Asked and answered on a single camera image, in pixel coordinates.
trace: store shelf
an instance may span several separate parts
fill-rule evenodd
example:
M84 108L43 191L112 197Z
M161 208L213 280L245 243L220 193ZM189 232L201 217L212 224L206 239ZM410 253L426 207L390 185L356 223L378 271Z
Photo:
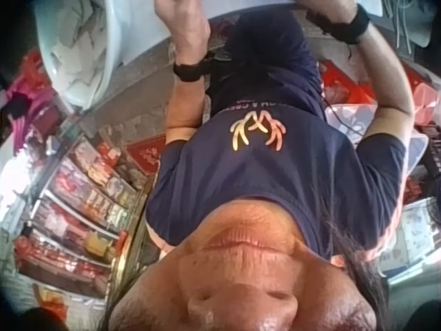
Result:
M88 143L88 145L91 147L91 149L95 152L95 155L97 156L97 157L100 157L100 158L102 158L103 156L98 152L98 150L96 150L96 148L95 148L95 146L93 146L91 143L90 143L90 141L89 140L87 140L86 138L85 138L85 136L84 136L84 134L82 134L79 138L78 138L78 140L77 141L75 141L75 143L74 143L74 146L72 147L72 149L74 149L77 145L79 145L80 144L80 142L81 141L85 141L85 142L87 142ZM123 178L123 177L121 177L121 175L115 170L115 169L113 169L113 174L114 174L114 176L115 177L117 177L118 179L120 179L120 180L122 180L123 182L124 182L124 184L125 185L127 185L131 190L132 190L132 192L133 193L136 193L136 190Z
M70 207L68 204L64 203L61 199L59 199L50 190L45 190L44 195L47 196L49 199L51 199L53 202L55 202L57 205L62 207L66 212L69 212L72 216L76 217L81 223L84 223L87 226L89 226L89 228L92 228L92 229L100 232L101 234L105 235L108 238L118 240L119 236L117 234L114 234L110 231L104 230L103 228L99 227L97 224L86 219L83 215L78 213L74 208Z
M110 264L105 264L105 263L101 263L101 262L95 261L95 260L93 260L93 259L89 259L89 258L87 258L87 257L85 257L85 256L81 256L81 255L79 255L79 254L77 254L77 253L75 253L75 252L69 250L68 248L62 246L60 243L57 243L55 240L53 240L53 239L47 237L47 236L44 235L42 232L38 231L36 228L34 228L33 231L35 231L36 233L38 233L38 235L39 235L40 237L42 237L46 242L48 242L48 243L51 244L52 246L54 246L54 247L56 247L56 248L62 250L63 252L66 252L66 253L72 255L73 257L76 257L76 258L78 258L78 259L80 259L80 260L86 261L86 262L91 263L91 264L94 264L94 265L99 265L100 267L104 267L104 268L107 268L107 269L110 269L110 268L111 268L111 265L110 265Z
M142 191L139 192L136 203L130 214L128 236L123 246L123 251L118 259L114 260L112 268L112 276L109 288L109 297L113 297L119 291L119 288L127 281L128 277L133 274L136 269L136 260L139 248L145 236L148 236L147 227L144 224L143 211L145 201L153 187L153 179L147 180Z
M77 165L75 164L75 162L73 162L73 160L71 160L71 158L69 158L69 160L70 160L70 163L72 164L73 168L74 168L77 172L83 174L84 176L86 176L86 177L89 179L89 183L92 185L93 188L95 188L96 190L98 190L99 192L101 192L102 194L104 194L106 197L108 197L108 199L111 200L115 205L119 205L119 206L120 206L121 208L123 208L124 210L127 210L127 208L123 207L123 206L120 205L118 202L116 202L114 199L112 199L111 197L109 197L109 196L107 195L107 192L106 192L102 187L98 186L93 180L91 180L91 179L89 178L89 176L88 176L86 173L84 173L84 171L82 171L82 169L81 169L79 166L77 166Z
M35 184L30 188L30 204L33 206L30 213L31 219L34 218L35 213L40 206L41 198L43 198L46 189L50 185L50 182L57 174L57 170L60 168L62 160L66 155L70 153L72 148L76 145L76 141L78 141L80 138L81 135L79 135L74 141L72 141L71 139L66 137L61 143L57 153L51 157L48 157L45 169L42 170L36 178L32 179L32 182L34 182Z
M20 272L18 272L18 274L19 274L20 277L22 277L26 281L29 281L30 283L35 283L37 285L43 286L44 288L47 288L48 290L51 290L51 291L54 291L54 292L62 292L62 293L65 293L65 294L69 295L70 297L75 297L75 298L83 299L84 301L88 301L88 300L102 301L102 299L99 299L99 298L96 298L96 297L89 297L88 295L83 295L83 294L67 291L67 290L64 290L62 288L57 288L57 287L55 287L53 285L44 283L42 281L37 281L36 279L33 279L33 278L29 277L29 276L26 276L25 274L21 274Z

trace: cable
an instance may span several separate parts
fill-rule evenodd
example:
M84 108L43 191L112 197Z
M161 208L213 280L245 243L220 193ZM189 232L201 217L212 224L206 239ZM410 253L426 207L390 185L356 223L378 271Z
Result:
M334 110L334 108L332 107L332 105L328 102L328 100L326 100L326 98L323 98L324 102L326 103L326 105L331 108L332 113L334 114L334 116L337 118L337 121L340 122L340 124L342 126L344 126L346 129L348 129L349 131L359 135L360 137L364 137L365 135L363 133L361 133L360 131L355 130L354 128L348 126L345 122L343 122L343 120L341 119L340 116L338 116L337 112Z

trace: mouth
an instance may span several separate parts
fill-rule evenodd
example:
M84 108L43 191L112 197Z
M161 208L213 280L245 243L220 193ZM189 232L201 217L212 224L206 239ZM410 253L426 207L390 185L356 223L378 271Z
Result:
M248 247L266 252L283 252L283 249L267 235L244 227L228 228L219 232L205 244L203 249L227 250L237 247Z

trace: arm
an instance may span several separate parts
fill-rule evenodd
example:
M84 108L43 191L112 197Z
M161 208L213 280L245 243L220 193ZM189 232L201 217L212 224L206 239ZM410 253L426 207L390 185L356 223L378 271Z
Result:
M351 23L357 15L355 0L298 0L332 23ZM378 101L375 118L365 138L390 134L409 146L414 123L413 96L407 75L395 52L372 23L360 38L358 51Z
M358 49L378 101L376 115L365 138L387 133L397 137L407 148L415 121L415 105L404 68L372 23Z
M156 14L170 30L176 46L176 63L194 65L208 50L210 28L201 0L155 0ZM165 120L166 144L188 141L201 126L205 81L184 83L175 78Z
M194 83L184 83L175 78L165 118L166 144L192 138L202 124L204 100L204 78Z

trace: black wristwatch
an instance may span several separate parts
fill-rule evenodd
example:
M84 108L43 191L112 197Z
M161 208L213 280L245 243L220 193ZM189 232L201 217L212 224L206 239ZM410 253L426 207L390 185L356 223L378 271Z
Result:
M366 32L371 19L362 5L358 5L355 19L351 23L332 23L327 17L309 11L307 19L316 24L325 34L330 34L335 39L356 45L360 42L360 37Z
M212 54L209 52L201 62L192 66L186 64L180 64L178 66L175 62L173 65L173 72L181 81L193 83L201 79L202 76L209 74L211 68Z

